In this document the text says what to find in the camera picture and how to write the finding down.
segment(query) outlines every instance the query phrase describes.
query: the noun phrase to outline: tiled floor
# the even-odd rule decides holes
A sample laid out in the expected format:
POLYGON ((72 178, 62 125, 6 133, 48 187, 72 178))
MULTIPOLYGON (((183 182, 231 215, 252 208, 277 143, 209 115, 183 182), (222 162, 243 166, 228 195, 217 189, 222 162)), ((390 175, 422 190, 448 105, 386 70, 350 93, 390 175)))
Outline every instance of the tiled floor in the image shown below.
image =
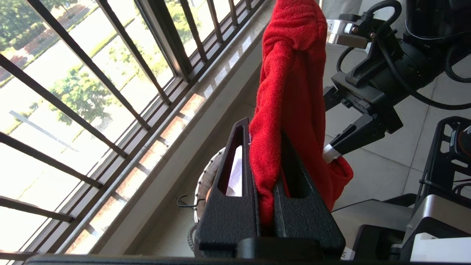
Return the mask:
MULTIPOLYGON (((332 46, 327 48, 328 62, 325 66, 324 86, 332 84, 330 77, 335 73, 335 64, 343 49, 332 46)), ((354 51, 346 58, 342 69, 348 71, 364 58, 363 52, 354 51)), ((470 64, 471 58, 466 58, 457 66, 456 71, 470 76, 466 72, 466 67, 470 64)), ((253 116, 257 87, 257 83, 253 84, 246 100, 240 103, 227 121, 226 127, 214 140, 206 154, 207 157, 203 157, 204 162, 201 162, 195 169, 194 178, 188 180, 179 194, 194 193, 199 173, 209 158, 225 146, 232 125, 243 117, 253 116)), ((429 86, 421 89, 420 93, 445 103, 458 104, 471 101, 471 85, 452 82, 446 75, 440 75, 429 86)), ((384 200, 403 193, 416 193, 437 122, 453 115, 471 118, 471 110, 442 111, 429 108, 413 98, 407 98, 399 103, 396 111, 404 123, 403 128, 393 135, 386 135, 380 141, 345 155, 353 167, 355 177, 345 187, 335 208, 365 199, 384 200)), ((337 106, 328 111, 326 113, 326 142, 331 141, 336 134, 359 116, 355 110, 346 109, 343 106, 337 106)), ((464 194, 471 195, 471 190, 465 190, 464 194)), ((191 257, 193 253, 187 246, 187 231, 192 224, 192 210, 180 209, 174 204, 169 205, 166 216, 150 232, 149 239, 141 247, 139 253, 191 257)))

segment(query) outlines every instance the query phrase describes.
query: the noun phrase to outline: black bar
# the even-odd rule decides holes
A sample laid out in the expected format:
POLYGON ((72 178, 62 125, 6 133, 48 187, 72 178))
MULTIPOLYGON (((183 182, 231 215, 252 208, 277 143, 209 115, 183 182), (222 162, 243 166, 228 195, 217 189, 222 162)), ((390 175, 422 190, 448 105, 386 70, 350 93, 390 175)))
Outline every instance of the black bar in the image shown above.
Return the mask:
POLYGON ((231 8, 232 25, 237 26, 239 25, 239 23, 237 21, 237 13, 236 6, 234 5, 234 0, 229 0, 229 7, 231 8))
POLYGON ((118 17, 114 13, 113 9, 109 5, 108 0, 98 0, 97 4, 103 10, 103 12, 105 13, 105 16, 108 18, 111 25, 113 25, 113 28, 116 30, 116 32, 119 34, 119 36, 122 38, 122 40, 124 41, 124 44, 126 44, 126 47, 128 47, 131 55, 133 55, 133 57, 136 59, 139 66, 141 67, 141 69, 146 74, 147 78, 157 88, 157 91, 159 91, 159 94, 160 94, 162 100, 165 102, 165 104, 170 105, 171 102, 170 102, 169 97, 165 94, 162 87, 159 85, 159 83, 157 81, 157 78, 152 73, 152 70, 150 69, 149 65, 146 63, 146 61, 142 57, 142 54, 139 52, 138 48, 136 47, 136 45, 132 41, 131 37, 129 37, 128 33, 126 32, 126 29, 121 24, 118 17))
POLYGON ((188 0, 180 0, 180 3, 181 3, 181 7, 183 8, 183 12, 185 13, 185 17, 187 18, 188 26, 190 27, 190 31, 191 31, 191 34, 193 35, 193 39, 196 42, 198 52, 200 53, 201 61, 207 62, 208 58, 206 57, 206 52, 204 51, 203 43, 201 42, 200 35, 198 33, 198 28, 196 27, 195 20, 193 19, 193 14, 191 13, 188 0))
POLYGON ((98 79, 107 87, 111 93, 125 106, 129 112, 136 118, 136 120, 146 130, 150 129, 147 122, 134 110, 132 105, 127 99, 119 92, 114 86, 113 82, 101 71, 101 69, 93 62, 93 60, 87 55, 87 53, 75 42, 75 40, 69 35, 67 30, 52 16, 52 14, 44 7, 40 0, 28 0, 28 3, 36 10, 39 16, 53 29, 59 37, 69 46, 69 48, 80 58, 80 60, 98 77, 98 79))
POLYGON ((0 259, 6 260, 27 260, 32 256, 39 255, 35 252, 22 252, 22 251, 4 251, 0 249, 0 259))
POLYGON ((31 146, 27 145, 27 144, 24 144, 20 141, 18 141, 17 139, 9 136, 9 135, 6 135, 2 132, 0 132, 0 143, 4 143, 8 146, 10 146, 11 148, 14 148, 24 154, 27 154, 43 163, 46 163, 48 164, 49 166, 52 166, 54 168, 57 168, 58 170, 60 171, 63 171, 71 176, 74 176, 76 178, 78 178, 79 180, 93 186, 93 187, 96 187, 96 188, 101 188, 101 186, 103 186, 101 183, 99 183, 98 181, 94 180, 94 179, 91 179, 85 175, 83 175, 82 173, 79 173, 78 171, 76 171, 75 169, 53 159, 52 157, 32 148, 31 146))
POLYGON ((175 73, 185 81, 190 80, 192 66, 178 35, 172 16, 162 0, 135 0, 162 53, 175 73))
POLYGON ((252 0, 245 0, 245 6, 248 11, 252 10, 252 0))
POLYGON ((222 43, 222 32, 221 32, 221 26, 219 25, 218 22, 218 16, 216 15, 216 7, 214 7, 214 1, 213 0, 208 0, 208 7, 209 7, 209 13, 211 13, 211 18, 212 18, 212 23, 214 24, 214 32, 216 33, 216 38, 218 42, 222 43))
POLYGON ((122 157, 128 156, 128 154, 126 154, 121 148, 117 147, 114 143, 108 140, 108 138, 106 138, 99 130, 97 130, 95 127, 89 124, 86 120, 80 117, 80 115, 78 115, 75 111, 70 109, 66 104, 64 104, 61 100, 55 97, 51 92, 49 92, 47 89, 41 86, 38 82, 32 79, 28 74, 23 72, 20 68, 18 68, 14 63, 12 63, 2 54, 0 54, 0 66, 5 68, 5 70, 9 71, 10 74, 18 78, 25 85, 29 86, 33 91, 38 93, 45 100, 49 101, 52 105, 54 105, 64 114, 69 116, 76 123, 80 124, 80 126, 85 128, 85 130, 89 131, 93 136, 100 139, 107 146, 109 146, 109 148, 113 149, 120 156, 122 157))
POLYGON ((35 205, 25 203, 19 200, 15 200, 15 199, 10 199, 4 196, 0 196, 0 207, 6 207, 6 208, 22 211, 22 212, 34 214, 34 215, 41 215, 41 216, 45 216, 48 218, 56 219, 56 220, 67 222, 67 223, 71 223, 74 220, 72 216, 44 210, 35 205))

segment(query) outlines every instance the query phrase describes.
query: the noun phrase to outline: black plastic holder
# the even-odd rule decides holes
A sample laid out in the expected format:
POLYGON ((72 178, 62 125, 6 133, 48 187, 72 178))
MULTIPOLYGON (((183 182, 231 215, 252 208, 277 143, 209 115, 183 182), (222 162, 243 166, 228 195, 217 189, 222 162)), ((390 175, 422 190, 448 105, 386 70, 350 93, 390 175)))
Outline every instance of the black plastic holder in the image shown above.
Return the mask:
POLYGON ((274 189, 274 229, 262 233, 249 162, 248 129, 248 118, 237 122, 232 129, 195 233, 195 256, 285 261, 339 259, 345 239, 284 133, 281 160, 287 187, 280 176, 274 189), (243 148, 243 192, 241 197, 229 197, 226 190, 239 146, 243 148))

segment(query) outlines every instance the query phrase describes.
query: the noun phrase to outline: black hook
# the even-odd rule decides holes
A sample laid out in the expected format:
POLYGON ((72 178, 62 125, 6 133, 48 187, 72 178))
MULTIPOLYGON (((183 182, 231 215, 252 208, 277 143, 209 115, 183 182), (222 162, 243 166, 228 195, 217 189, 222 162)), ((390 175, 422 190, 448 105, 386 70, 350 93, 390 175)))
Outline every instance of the black hook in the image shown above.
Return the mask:
POLYGON ((206 200, 206 199, 198 199, 198 200, 196 201, 196 204, 195 204, 195 205, 187 205, 184 201, 181 200, 181 199, 183 199, 184 197, 187 197, 187 196, 188 196, 188 195, 185 194, 185 195, 180 196, 180 198, 178 198, 178 200, 177 200, 177 206, 178 206, 178 207, 181 207, 181 208, 194 208, 194 207, 198 206, 198 204, 200 203, 200 201, 206 200))

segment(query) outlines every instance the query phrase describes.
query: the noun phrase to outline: red fabric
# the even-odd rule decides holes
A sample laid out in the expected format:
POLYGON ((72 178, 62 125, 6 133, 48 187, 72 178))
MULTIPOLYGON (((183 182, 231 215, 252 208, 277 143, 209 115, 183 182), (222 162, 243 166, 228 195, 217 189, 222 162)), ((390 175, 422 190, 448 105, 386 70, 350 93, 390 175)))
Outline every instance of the red fabric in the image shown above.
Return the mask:
POLYGON ((329 210, 353 177, 343 158, 329 165, 322 158, 326 32, 325 17, 314 0, 278 0, 263 36, 260 87, 250 124, 250 164, 259 194, 260 220, 266 228, 273 222, 282 129, 329 210))

